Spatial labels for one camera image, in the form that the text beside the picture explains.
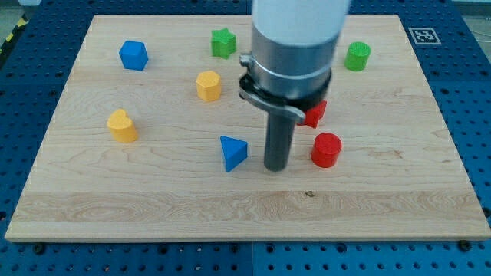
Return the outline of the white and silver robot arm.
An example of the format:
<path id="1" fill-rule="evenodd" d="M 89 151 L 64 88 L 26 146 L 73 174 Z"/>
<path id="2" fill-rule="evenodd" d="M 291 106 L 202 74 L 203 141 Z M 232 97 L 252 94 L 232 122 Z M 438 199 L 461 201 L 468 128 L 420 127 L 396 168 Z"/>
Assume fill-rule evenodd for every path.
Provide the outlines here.
<path id="1" fill-rule="evenodd" d="M 349 0 L 254 0 L 240 96 L 269 119 L 300 123 L 323 100 Z"/>

